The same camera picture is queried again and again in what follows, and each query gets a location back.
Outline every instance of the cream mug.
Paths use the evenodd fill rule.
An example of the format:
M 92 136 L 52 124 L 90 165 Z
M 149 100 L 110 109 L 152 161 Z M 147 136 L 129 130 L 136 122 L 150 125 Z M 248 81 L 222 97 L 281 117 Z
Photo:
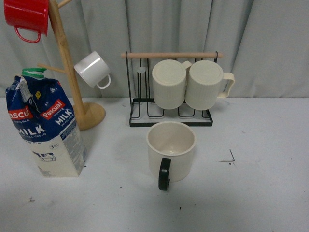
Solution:
M 189 61 L 180 63 L 166 59 L 153 68 L 154 101 L 163 109 L 175 109 L 184 101 Z
M 222 80 L 228 80 L 228 84 L 224 92 L 219 92 Z M 189 71 L 185 102 L 193 109 L 208 110 L 213 107 L 217 98 L 228 97 L 234 82 L 234 75 L 223 73 L 217 63 L 198 61 Z
M 147 144 L 149 168 L 158 178 L 160 190 L 167 190 L 170 181 L 180 181 L 189 174 L 196 144 L 189 126 L 176 121 L 156 123 L 147 133 Z
M 97 85 L 98 88 L 105 89 L 111 83 L 111 70 L 97 52 L 92 52 L 82 59 L 74 65 L 74 69 L 92 88 Z M 108 83 L 105 86 L 100 86 L 99 82 L 105 77 L 108 77 Z

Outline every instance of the mug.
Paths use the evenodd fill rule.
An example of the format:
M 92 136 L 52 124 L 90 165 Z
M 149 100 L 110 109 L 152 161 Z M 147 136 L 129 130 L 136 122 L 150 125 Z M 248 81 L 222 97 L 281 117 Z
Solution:
M 82 59 L 74 65 L 74 69 L 92 88 L 97 85 L 98 88 L 105 89 L 111 83 L 111 70 L 97 52 L 92 52 Z M 100 86 L 98 83 L 106 76 L 109 79 L 108 83 L 105 86 Z
M 189 61 L 180 63 L 166 59 L 154 66 L 153 89 L 154 101 L 163 109 L 175 109 L 184 101 L 187 69 L 192 64 Z
M 220 92 L 222 80 L 228 80 L 226 90 Z M 232 73 L 223 73 L 220 65 L 201 60 L 194 63 L 189 72 L 185 102 L 193 109 L 208 110 L 217 98 L 226 98 L 235 82 Z
M 189 126 L 176 121 L 156 123 L 147 133 L 147 144 L 149 168 L 158 178 L 160 190 L 189 174 L 196 144 Z
M 47 35 L 49 0 L 4 0 L 4 16 L 8 25 L 15 28 L 16 34 L 25 42 L 37 43 L 41 34 Z M 18 29 L 37 32 L 36 40 L 21 36 Z

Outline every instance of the green bottle cap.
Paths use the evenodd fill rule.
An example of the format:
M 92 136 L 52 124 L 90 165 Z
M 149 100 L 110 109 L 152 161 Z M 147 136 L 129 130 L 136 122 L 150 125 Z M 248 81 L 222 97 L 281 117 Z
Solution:
M 23 69 L 22 75 L 31 76 L 38 79 L 45 78 L 43 72 L 46 71 L 46 68 L 26 68 Z

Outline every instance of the wooden mug tree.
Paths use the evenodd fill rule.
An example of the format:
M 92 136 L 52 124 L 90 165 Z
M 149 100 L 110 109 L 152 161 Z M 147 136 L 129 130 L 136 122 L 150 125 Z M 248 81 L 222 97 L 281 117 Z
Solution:
M 45 67 L 57 72 L 65 73 L 69 80 L 69 85 L 74 100 L 74 112 L 77 124 L 80 130 L 86 130 L 96 126 L 105 118 L 104 108 L 96 103 L 83 103 L 81 93 L 78 87 L 74 64 L 70 55 L 69 45 L 62 26 L 62 20 L 60 17 L 59 9 L 71 2 L 72 0 L 64 0 L 60 4 L 57 4 L 56 0 L 49 1 L 49 19 L 54 31 L 54 35 L 57 41 L 57 45 L 60 51 L 64 70 L 50 67 L 43 64 L 38 64 L 39 67 Z

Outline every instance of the gray curtain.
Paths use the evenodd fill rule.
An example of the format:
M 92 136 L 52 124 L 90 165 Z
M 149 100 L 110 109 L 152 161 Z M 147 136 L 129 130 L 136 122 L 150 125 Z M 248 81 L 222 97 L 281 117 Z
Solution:
M 97 51 L 112 71 L 105 90 L 90 88 L 76 74 L 83 97 L 128 96 L 126 60 L 120 57 L 126 51 L 219 51 L 224 72 L 235 75 L 231 97 L 309 97 L 308 0 L 73 0 L 60 14 L 74 63 Z M 23 68 L 38 62 L 62 68 L 50 25 L 47 37 L 26 43 L 2 10 L 0 40 L 1 97 Z M 132 89 L 139 65 L 129 62 Z M 45 76 L 58 79 L 71 96 L 64 74 Z

